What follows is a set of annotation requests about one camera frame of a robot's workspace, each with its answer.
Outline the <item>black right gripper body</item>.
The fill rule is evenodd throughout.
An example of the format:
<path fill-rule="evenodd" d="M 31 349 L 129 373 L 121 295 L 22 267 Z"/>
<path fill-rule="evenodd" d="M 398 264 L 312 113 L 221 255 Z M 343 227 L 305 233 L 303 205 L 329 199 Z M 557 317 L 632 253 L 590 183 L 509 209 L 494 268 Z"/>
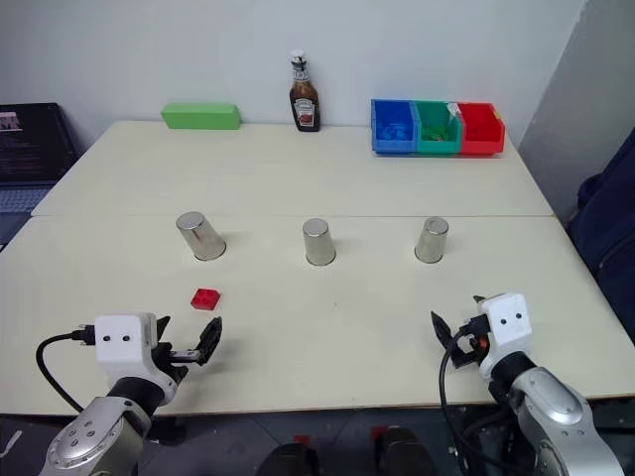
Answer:
<path fill-rule="evenodd" d="M 455 368 L 462 368 L 470 364 L 480 365 L 489 352 L 490 324 L 485 314 L 471 318 L 461 326 L 450 342 L 450 360 Z M 465 339 L 471 349 L 464 351 L 459 341 Z"/>

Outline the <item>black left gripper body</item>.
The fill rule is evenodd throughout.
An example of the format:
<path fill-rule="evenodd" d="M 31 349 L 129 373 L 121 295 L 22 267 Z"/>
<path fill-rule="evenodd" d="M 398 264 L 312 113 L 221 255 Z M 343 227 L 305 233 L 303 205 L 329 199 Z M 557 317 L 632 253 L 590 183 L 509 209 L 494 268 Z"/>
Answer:
<path fill-rule="evenodd" d="M 199 350 L 174 350 L 171 343 L 159 342 L 151 351 L 156 367 L 180 384 L 189 372 L 189 364 L 203 365 Z"/>

